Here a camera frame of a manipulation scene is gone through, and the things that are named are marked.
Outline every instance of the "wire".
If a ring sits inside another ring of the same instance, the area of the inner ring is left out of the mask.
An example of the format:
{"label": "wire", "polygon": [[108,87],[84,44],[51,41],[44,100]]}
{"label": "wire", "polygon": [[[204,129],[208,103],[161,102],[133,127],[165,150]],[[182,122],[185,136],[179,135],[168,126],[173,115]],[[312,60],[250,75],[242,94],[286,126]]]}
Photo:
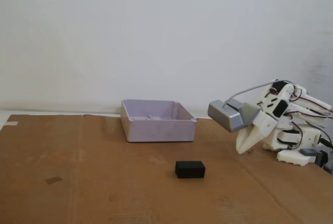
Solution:
{"label": "wire", "polygon": [[312,101],[312,100],[309,100],[309,99],[306,99],[306,98],[304,98],[304,97],[301,97],[302,92],[303,92],[303,90],[302,90],[301,88],[297,88],[297,89],[295,89],[295,91],[296,91],[296,90],[301,90],[301,94],[300,94],[296,99],[290,100],[291,102],[295,102],[295,101],[297,101],[298,99],[301,99],[301,100],[304,100],[304,101],[307,101],[307,102],[313,103],[314,105],[317,105],[319,108],[322,108],[322,109],[324,109],[324,110],[327,110],[327,111],[333,113],[332,110],[330,110],[330,109],[328,109],[328,108],[325,108],[324,106],[322,106],[322,105],[320,105],[320,104],[318,104],[318,103],[316,103],[316,102],[314,102],[314,101]]}
{"label": "wire", "polygon": [[310,117],[315,117],[315,118],[329,118],[329,119],[333,119],[332,116],[316,116],[316,115],[310,115],[310,114],[307,114],[307,113],[303,113],[303,112],[300,112],[300,111],[289,111],[289,112],[286,112],[285,115],[289,115],[289,114],[293,114],[293,113],[300,113],[302,115],[310,116]]}
{"label": "wire", "polygon": [[269,94],[276,95],[276,93],[277,93],[277,90],[275,88],[270,88],[270,91],[264,96],[264,98],[266,98]]}
{"label": "wire", "polygon": [[289,146],[292,150],[295,150],[296,148],[298,148],[300,145],[301,145],[301,143],[302,143],[302,140],[303,140],[303,131],[302,131],[302,129],[296,124],[296,123],[294,123],[293,121],[291,122],[295,127],[297,127],[298,129],[299,129],[299,131],[301,132],[301,140],[300,140],[300,142],[298,143],[298,145],[297,145],[297,147],[291,147],[291,146]]}
{"label": "wire", "polygon": [[314,101],[312,101],[312,100],[306,99],[306,98],[304,98],[304,97],[299,97],[299,99],[304,100],[304,101],[307,101],[307,102],[310,102],[310,103],[313,103],[314,105],[317,105],[319,108],[322,108],[322,109],[324,109],[324,110],[327,110],[327,111],[333,113],[332,110],[329,110],[329,109],[325,108],[324,106],[322,106],[322,105],[320,105],[320,104],[318,104],[318,103],[316,103],[316,102],[314,102]]}
{"label": "wire", "polygon": [[255,89],[258,89],[258,88],[261,88],[261,87],[264,87],[264,86],[267,86],[267,85],[270,85],[270,84],[276,83],[276,82],[289,82],[289,83],[291,83],[291,84],[294,84],[293,82],[290,82],[290,81],[288,81],[288,80],[275,80],[275,81],[272,81],[272,82],[268,82],[268,83],[265,83],[265,84],[261,84],[261,85],[255,86],[255,87],[251,87],[251,88],[249,88],[249,89],[247,89],[247,90],[243,90],[243,91],[238,92],[238,93],[234,94],[233,96],[231,96],[228,100],[225,101],[225,103],[224,103],[224,105],[223,105],[223,108],[225,107],[225,105],[226,105],[226,104],[227,104],[232,98],[234,98],[234,97],[237,96],[237,95],[240,95],[240,94],[242,94],[242,93],[246,93],[246,92],[248,92],[248,91],[255,90]]}
{"label": "wire", "polygon": [[327,136],[327,138],[329,139],[329,142],[332,144],[332,146],[333,146],[333,143],[332,143],[332,140],[331,140],[331,137],[329,137],[329,135],[324,131],[324,130],[322,130],[320,127],[317,127],[316,125],[313,125],[313,124],[311,124],[311,123],[309,123],[309,122],[307,122],[307,121],[305,121],[308,125],[310,125],[311,127],[313,127],[313,128],[315,128],[315,129],[318,129],[318,130],[320,130],[322,133],[324,133],[326,136]]}
{"label": "wire", "polygon": [[294,90],[294,92],[295,92],[296,90],[301,90],[301,93],[300,93],[300,95],[299,95],[298,97],[296,97],[296,99],[293,99],[293,100],[290,99],[291,102],[295,102],[295,101],[297,101],[299,98],[301,98],[301,95],[302,95],[302,92],[303,92],[302,89],[301,89],[301,88],[297,88],[297,89]]}

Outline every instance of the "black rectangular block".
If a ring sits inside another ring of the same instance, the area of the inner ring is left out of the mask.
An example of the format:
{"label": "black rectangular block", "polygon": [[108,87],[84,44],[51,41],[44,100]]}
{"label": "black rectangular block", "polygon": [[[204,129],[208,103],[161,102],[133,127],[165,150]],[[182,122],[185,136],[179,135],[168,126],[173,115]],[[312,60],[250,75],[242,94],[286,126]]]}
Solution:
{"label": "black rectangular block", "polygon": [[178,178],[203,178],[206,167],[201,161],[176,161]]}

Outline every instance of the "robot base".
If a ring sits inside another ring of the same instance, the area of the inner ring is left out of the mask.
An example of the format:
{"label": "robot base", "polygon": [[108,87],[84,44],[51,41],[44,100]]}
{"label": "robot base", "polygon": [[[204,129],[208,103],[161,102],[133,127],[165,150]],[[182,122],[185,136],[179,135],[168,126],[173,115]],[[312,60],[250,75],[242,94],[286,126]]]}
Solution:
{"label": "robot base", "polygon": [[316,161],[315,156],[305,156],[294,150],[282,150],[277,153],[276,159],[278,161],[285,161],[286,163],[293,163],[300,166],[305,166],[308,163],[314,163]]}

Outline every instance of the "open box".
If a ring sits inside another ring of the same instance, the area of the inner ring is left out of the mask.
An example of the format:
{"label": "open box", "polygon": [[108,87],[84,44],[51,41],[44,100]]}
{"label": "open box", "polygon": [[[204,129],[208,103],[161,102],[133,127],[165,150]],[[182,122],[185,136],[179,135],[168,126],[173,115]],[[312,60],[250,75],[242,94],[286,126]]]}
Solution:
{"label": "open box", "polygon": [[174,101],[123,100],[121,122],[128,142],[191,142],[197,126]]}

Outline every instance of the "brown cardboard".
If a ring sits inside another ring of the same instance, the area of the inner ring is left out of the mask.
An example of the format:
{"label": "brown cardboard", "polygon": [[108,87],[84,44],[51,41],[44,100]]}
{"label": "brown cardboard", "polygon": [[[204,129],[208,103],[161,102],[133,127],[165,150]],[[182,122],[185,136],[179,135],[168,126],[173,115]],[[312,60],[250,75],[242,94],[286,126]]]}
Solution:
{"label": "brown cardboard", "polygon": [[[0,131],[1,224],[333,220],[332,176],[280,163],[260,144],[238,155],[236,135],[212,120],[198,121],[193,143],[128,143],[112,117],[9,121],[18,124]],[[201,160],[205,178],[178,179],[177,160]]]}

